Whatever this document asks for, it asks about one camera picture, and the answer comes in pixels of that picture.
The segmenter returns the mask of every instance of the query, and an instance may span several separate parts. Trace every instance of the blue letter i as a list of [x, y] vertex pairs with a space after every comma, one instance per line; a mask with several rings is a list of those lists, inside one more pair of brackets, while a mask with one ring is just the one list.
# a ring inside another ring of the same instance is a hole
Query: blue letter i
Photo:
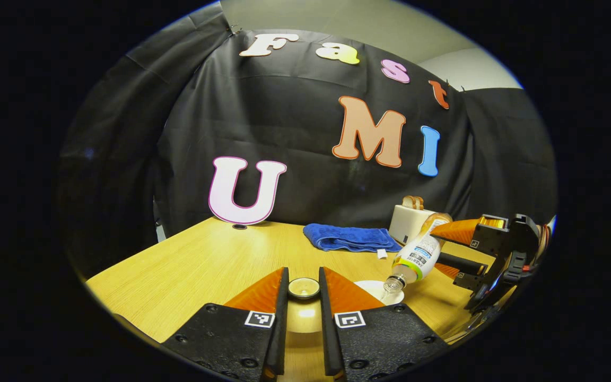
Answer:
[[424, 135], [424, 160], [419, 164], [419, 172], [425, 176], [434, 177], [437, 175], [437, 141], [440, 140], [440, 133], [428, 126], [421, 126], [421, 133]]

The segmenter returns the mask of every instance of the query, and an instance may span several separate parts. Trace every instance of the white plate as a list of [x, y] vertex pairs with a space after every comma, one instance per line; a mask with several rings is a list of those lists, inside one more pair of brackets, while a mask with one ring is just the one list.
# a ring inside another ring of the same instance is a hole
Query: white plate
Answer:
[[356, 281], [355, 285], [366, 290], [367, 293], [376, 297], [377, 300], [383, 302], [383, 304], [385, 304], [386, 306], [399, 304], [400, 302], [402, 302], [403, 298], [405, 297], [405, 292], [400, 290], [400, 292], [395, 293], [394, 295], [388, 296], [384, 300], [381, 300], [381, 296], [383, 295], [383, 281], [363, 280], [363, 281]]

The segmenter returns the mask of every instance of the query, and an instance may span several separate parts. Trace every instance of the ceiling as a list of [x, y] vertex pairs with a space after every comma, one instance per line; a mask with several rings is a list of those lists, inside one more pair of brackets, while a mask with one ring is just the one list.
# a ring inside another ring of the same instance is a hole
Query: ceiling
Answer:
[[239, 28], [298, 29], [347, 37], [419, 63], [478, 45], [410, 5], [392, 0], [221, 0]]

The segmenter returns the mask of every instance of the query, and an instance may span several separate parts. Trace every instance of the plastic bottle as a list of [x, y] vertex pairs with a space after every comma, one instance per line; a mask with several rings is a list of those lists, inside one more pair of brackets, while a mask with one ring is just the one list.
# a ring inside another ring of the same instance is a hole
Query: plastic bottle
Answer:
[[430, 234], [440, 224], [451, 223], [452, 219], [447, 213], [436, 212], [427, 217], [421, 226], [419, 235], [410, 240], [400, 252], [397, 253], [392, 263], [392, 275], [383, 284], [383, 297], [398, 293], [409, 283], [426, 278], [433, 269], [444, 240], [438, 240]]

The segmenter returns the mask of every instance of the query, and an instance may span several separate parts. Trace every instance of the bottle cap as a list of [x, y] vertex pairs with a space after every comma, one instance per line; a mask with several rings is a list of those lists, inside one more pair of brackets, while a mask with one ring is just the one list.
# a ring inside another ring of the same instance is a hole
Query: bottle cap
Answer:
[[403, 289], [407, 286], [407, 283], [405, 283], [405, 280], [403, 280], [402, 277], [391, 275], [391, 276], [388, 276], [386, 281], [391, 280], [391, 279], [400, 281], [400, 283], [402, 284], [402, 288]]
[[320, 292], [320, 283], [308, 277], [294, 279], [289, 283], [289, 294], [300, 300], [307, 300], [317, 296]]

